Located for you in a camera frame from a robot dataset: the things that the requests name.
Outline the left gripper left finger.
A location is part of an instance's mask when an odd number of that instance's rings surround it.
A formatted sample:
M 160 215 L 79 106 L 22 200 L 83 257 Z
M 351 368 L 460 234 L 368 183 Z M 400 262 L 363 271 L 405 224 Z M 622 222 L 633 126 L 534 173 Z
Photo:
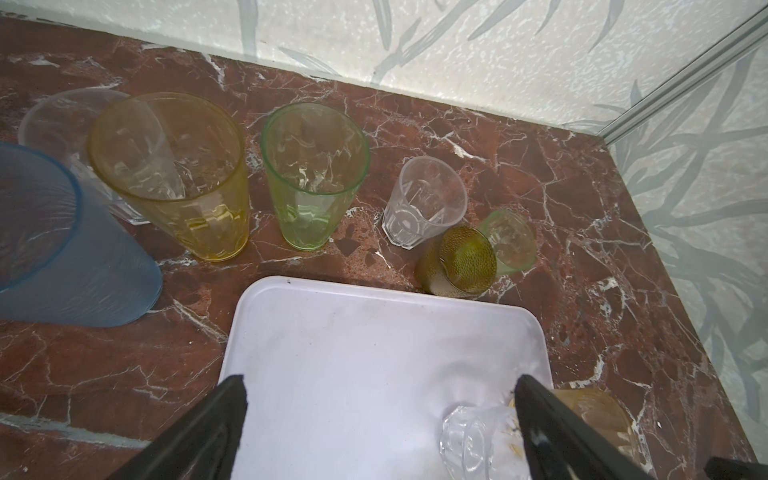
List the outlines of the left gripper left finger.
M 229 479 L 247 408 L 244 377 L 227 377 L 110 477 Z

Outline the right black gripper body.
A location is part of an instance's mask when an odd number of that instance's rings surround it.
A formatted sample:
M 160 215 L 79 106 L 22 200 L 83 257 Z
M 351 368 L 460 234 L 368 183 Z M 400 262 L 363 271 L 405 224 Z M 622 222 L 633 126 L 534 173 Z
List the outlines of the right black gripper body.
M 712 457 L 704 467 L 711 480 L 767 480 L 768 466 L 722 457 Z

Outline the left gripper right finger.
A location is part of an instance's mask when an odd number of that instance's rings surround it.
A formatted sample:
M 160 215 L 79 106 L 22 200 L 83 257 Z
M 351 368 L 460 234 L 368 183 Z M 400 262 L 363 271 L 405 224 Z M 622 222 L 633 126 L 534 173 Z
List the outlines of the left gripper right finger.
M 531 375 L 515 386 L 515 407 L 534 479 L 648 479 L 650 475 L 588 426 Z

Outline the small yellow cup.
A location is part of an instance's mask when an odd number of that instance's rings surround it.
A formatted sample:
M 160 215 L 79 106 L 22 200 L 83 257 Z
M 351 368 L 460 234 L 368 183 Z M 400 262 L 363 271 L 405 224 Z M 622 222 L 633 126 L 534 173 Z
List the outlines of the small yellow cup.
M 622 454 L 637 465 L 642 463 L 630 418 L 611 395 L 593 388 L 555 389 L 552 393 Z

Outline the lavender plastic tray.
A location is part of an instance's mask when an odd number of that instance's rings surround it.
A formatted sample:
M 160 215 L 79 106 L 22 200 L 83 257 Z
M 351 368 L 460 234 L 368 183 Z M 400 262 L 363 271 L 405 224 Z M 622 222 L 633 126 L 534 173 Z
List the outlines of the lavender plastic tray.
M 552 385 L 521 307 L 272 276 L 240 297 L 221 369 L 247 413 L 236 479 L 444 479 L 443 419 Z

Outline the small green cup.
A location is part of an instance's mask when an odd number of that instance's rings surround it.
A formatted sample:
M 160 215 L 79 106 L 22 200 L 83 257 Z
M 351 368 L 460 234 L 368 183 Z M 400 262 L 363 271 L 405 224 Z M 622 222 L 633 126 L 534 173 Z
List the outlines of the small green cup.
M 527 270 L 535 263 L 536 239 L 519 214 L 508 209 L 496 210 L 480 222 L 478 230 L 493 247 L 497 277 Z

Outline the tall blue frosted cup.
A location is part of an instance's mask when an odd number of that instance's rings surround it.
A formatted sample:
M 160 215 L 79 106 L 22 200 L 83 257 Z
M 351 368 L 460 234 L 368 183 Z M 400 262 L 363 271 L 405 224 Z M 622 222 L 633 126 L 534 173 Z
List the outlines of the tall blue frosted cup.
M 157 302 L 157 263 L 61 163 L 1 146 L 1 318 L 117 327 Z

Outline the clear faceted cup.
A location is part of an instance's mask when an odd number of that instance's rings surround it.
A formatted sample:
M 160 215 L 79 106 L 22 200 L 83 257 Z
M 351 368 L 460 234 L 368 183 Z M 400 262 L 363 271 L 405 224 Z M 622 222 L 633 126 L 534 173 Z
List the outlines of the clear faceted cup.
M 420 156 L 400 171 L 382 218 L 395 246 L 411 250 L 461 221 L 468 195 L 459 174 L 444 161 Z

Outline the tall yellow plastic cup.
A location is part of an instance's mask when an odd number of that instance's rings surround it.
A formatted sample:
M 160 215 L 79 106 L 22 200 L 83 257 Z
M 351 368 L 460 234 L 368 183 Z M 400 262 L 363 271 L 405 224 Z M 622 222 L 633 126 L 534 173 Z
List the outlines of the tall yellow plastic cup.
M 87 138 L 99 179 L 198 258 L 237 256 L 249 237 L 241 128 L 213 102 L 156 92 L 109 105 Z

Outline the tall green plastic cup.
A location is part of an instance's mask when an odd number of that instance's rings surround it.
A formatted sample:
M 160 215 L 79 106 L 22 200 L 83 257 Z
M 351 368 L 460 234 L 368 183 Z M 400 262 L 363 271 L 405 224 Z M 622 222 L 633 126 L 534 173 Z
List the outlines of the tall green plastic cup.
M 365 133 L 341 111 L 294 103 L 268 117 L 260 147 L 283 238 L 298 250 L 321 248 L 369 171 Z

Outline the clear cup behind blue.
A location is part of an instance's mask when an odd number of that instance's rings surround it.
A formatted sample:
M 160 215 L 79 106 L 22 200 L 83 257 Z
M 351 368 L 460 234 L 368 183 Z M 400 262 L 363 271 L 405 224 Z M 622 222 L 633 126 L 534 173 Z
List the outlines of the clear cup behind blue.
M 59 161 L 95 194 L 110 213 L 132 225 L 148 221 L 94 173 L 87 154 L 87 138 L 95 120 L 126 93 L 107 88 L 81 88 L 51 95 L 24 116 L 18 143 Z

